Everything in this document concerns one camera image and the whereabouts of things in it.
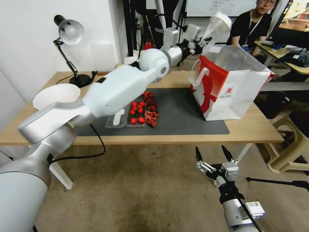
chair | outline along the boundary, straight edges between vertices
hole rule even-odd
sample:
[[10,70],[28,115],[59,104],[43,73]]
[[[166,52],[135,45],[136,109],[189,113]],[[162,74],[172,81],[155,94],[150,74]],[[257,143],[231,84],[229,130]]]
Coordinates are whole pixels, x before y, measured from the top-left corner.
[[282,125],[287,125],[292,129],[294,141],[281,153],[278,153],[272,143],[265,144],[270,154],[270,161],[267,163],[269,169],[274,172],[284,172],[290,169],[309,171],[309,164],[294,162],[309,150],[309,112],[295,111],[273,124],[276,129]]

id badge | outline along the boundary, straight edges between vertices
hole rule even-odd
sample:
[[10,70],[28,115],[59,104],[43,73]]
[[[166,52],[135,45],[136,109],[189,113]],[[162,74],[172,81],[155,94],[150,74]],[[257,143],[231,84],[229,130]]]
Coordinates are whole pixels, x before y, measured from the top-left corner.
[[248,45],[247,45],[247,44],[242,45],[241,47],[242,47],[242,49],[245,50],[246,52],[248,51]]

red tomato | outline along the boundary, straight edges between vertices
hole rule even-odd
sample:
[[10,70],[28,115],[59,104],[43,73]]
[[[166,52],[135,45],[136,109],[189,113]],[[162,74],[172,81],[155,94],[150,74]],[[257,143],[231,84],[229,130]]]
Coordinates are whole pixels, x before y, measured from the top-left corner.
[[142,124],[142,123],[144,123],[144,121],[145,121],[144,118],[142,118],[142,117],[138,118],[138,123]]

red logo on bag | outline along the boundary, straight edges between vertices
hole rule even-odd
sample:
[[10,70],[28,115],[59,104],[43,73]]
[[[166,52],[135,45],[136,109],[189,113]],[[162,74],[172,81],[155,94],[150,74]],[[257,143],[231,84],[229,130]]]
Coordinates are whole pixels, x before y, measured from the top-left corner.
[[[202,69],[206,67],[209,69],[209,75],[204,75],[202,78],[201,84],[204,89],[204,101],[200,105],[200,109],[204,114],[210,107],[210,102],[216,102],[217,97],[221,91],[221,88],[225,82],[226,77],[228,76],[228,71],[216,66],[214,63],[209,61],[205,56],[200,56],[199,66],[196,68],[195,75],[199,76]],[[192,93],[196,90],[193,89],[193,86],[190,87]]]

desk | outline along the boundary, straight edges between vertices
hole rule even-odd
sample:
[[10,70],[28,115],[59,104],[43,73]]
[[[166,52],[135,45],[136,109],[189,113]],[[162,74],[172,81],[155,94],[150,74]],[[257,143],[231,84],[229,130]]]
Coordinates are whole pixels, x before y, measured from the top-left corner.
[[[261,41],[254,42],[261,52],[268,56],[264,65],[267,67],[272,60],[276,60],[289,53],[285,48],[280,48],[277,51],[271,49],[270,46],[263,45]],[[302,75],[309,75],[309,67],[302,68],[295,64],[283,62],[282,63],[288,69],[292,69],[295,72]],[[297,90],[309,90],[309,82],[269,82],[266,83],[261,91],[297,91]]]
[[[56,82],[62,78],[69,76],[70,72],[57,72],[42,88],[45,89],[49,86],[55,85]],[[190,86],[188,78],[193,75],[189,71],[174,71],[163,78],[158,83],[152,83],[149,88],[186,88]],[[69,78],[61,83],[68,83]],[[81,97],[85,95],[89,86],[81,89]],[[29,143],[17,131],[18,125],[36,112],[32,102],[29,102],[13,120],[2,130],[0,133],[0,146],[10,145],[29,145]],[[258,107],[253,103],[243,119],[240,120],[226,120],[225,121],[230,133],[226,135],[149,135],[149,136],[102,136],[102,140],[106,145],[117,144],[194,144],[198,143],[225,143],[225,142],[238,142],[245,143],[244,147],[239,149],[238,159],[240,160],[250,148],[252,143],[279,143],[283,142],[283,138],[261,113]],[[77,137],[74,145],[100,145],[100,141],[96,136],[79,136]],[[60,167],[56,166],[56,174],[61,171]]]
[[[263,45],[261,41],[255,41],[254,43],[259,47],[259,49],[261,49],[261,51],[264,54],[268,55],[270,58],[279,59],[282,56],[284,56],[285,54],[290,52],[285,48],[280,48],[277,51],[274,51],[274,50],[271,49],[270,46]],[[268,60],[268,61],[266,60],[265,66],[268,66],[270,61],[271,60]],[[291,64],[291,63],[287,63],[287,62],[284,62],[284,65],[287,66],[290,69],[293,69],[294,71],[298,72],[299,74],[309,75],[309,67],[308,68],[302,68],[302,67],[299,67],[295,64]]]

